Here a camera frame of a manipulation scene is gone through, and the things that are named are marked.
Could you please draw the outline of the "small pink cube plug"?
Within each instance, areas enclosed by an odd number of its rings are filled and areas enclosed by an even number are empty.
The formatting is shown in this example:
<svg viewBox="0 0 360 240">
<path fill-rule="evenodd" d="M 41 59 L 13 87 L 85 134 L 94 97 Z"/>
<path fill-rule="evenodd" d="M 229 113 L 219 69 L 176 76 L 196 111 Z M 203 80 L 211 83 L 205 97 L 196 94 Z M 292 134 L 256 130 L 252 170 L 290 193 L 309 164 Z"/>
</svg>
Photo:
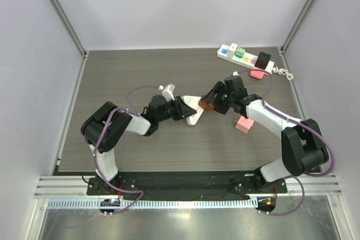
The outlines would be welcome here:
<svg viewBox="0 0 360 240">
<path fill-rule="evenodd" d="M 252 69 L 250 72 L 250 76 L 261 80 L 264 76 L 265 72 L 262 69 Z"/>
</svg>

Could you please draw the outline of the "white power strip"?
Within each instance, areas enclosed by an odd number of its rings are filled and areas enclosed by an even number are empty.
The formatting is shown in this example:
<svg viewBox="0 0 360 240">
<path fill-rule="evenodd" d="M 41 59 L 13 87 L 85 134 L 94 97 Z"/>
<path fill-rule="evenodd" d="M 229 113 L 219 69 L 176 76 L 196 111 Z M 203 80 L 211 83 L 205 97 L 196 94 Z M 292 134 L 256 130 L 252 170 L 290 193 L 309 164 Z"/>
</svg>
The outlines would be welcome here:
<svg viewBox="0 0 360 240">
<path fill-rule="evenodd" d="M 234 56 L 232 59 L 229 59 L 227 57 L 227 53 L 228 53 L 228 45 L 221 45 L 220 49 L 217 50 L 217 56 L 223 60 L 226 60 L 226 61 L 229 61 L 229 62 L 232 62 L 234 64 L 237 64 L 237 65 L 240 65 L 240 66 L 243 66 L 245 68 L 248 68 L 250 70 L 252 69 L 258 69 L 254 66 L 258 56 L 256 55 L 253 55 L 249 52 L 247 52 L 245 50 L 245 54 L 243 56 L 243 58 L 237 58 L 236 56 Z M 272 73 L 272 69 L 274 68 L 274 62 L 270 60 L 267 68 L 265 69 L 265 71 L 269 72 L 269 73 Z"/>
</svg>

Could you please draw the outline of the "white triangular socket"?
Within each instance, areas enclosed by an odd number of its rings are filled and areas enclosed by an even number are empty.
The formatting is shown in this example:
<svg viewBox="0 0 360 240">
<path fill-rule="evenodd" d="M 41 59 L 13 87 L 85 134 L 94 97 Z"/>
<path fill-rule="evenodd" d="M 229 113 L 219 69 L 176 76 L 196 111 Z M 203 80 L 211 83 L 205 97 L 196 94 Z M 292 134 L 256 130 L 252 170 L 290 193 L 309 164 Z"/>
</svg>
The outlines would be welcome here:
<svg viewBox="0 0 360 240">
<path fill-rule="evenodd" d="M 199 102 L 201 100 L 200 96 L 182 96 L 183 102 L 194 109 L 196 111 L 195 114 L 186 118 L 186 121 L 189 126 L 194 126 L 199 121 L 200 117 L 202 116 L 204 109 L 199 106 Z"/>
</svg>

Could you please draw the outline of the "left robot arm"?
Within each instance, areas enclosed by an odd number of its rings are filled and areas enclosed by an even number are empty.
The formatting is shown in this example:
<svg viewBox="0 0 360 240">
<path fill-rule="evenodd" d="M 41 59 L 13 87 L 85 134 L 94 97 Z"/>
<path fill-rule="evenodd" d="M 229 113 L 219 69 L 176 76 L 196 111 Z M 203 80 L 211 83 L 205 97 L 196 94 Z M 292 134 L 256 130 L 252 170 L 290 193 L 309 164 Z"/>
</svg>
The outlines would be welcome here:
<svg viewBox="0 0 360 240">
<path fill-rule="evenodd" d="M 104 103 L 80 129 L 91 148 L 101 190 L 108 195 L 124 192 L 120 189 L 119 170 L 115 162 L 115 146 L 124 132 L 149 137 L 158 130 L 160 122 L 183 120 L 196 113 L 180 96 L 171 100 L 161 95 L 153 96 L 139 115 L 112 102 Z"/>
</svg>

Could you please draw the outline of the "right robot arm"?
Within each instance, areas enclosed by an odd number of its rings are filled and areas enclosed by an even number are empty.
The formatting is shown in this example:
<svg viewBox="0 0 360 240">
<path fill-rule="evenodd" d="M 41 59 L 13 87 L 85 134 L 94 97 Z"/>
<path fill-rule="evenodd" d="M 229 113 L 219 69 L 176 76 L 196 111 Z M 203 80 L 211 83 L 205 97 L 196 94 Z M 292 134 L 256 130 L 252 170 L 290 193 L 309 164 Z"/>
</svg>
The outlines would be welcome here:
<svg viewBox="0 0 360 240">
<path fill-rule="evenodd" d="M 254 186 L 259 192 L 268 192 L 276 181 L 307 174 L 329 160 L 316 121 L 292 119 L 268 105 L 261 96 L 249 94 L 238 75 L 217 82 L 208 94 L 201 97 L 199 105 L 223 115 L 232 108 L 279 137 L 280 158 L 254 171 Z"/>
</svg>

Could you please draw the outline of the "red fish cube plug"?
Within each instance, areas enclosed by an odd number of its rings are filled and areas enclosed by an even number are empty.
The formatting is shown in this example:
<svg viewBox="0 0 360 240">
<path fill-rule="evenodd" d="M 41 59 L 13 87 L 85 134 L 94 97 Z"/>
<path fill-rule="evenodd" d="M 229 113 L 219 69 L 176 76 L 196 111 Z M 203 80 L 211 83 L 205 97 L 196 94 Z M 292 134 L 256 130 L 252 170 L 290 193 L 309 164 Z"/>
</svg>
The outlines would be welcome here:
<svg viewBox="0 0 360 240">
<path fill-rule="evenodd" d="M 209 103 L 209 102 L 205 102 L 205 101 L 202 101 L 200 100 L 198 102 L 198 105 L 204 110 L 204 111 L 214 111 L 215 110 L 215 107 L 213 105 L 213 103 Z"/>
</svg>

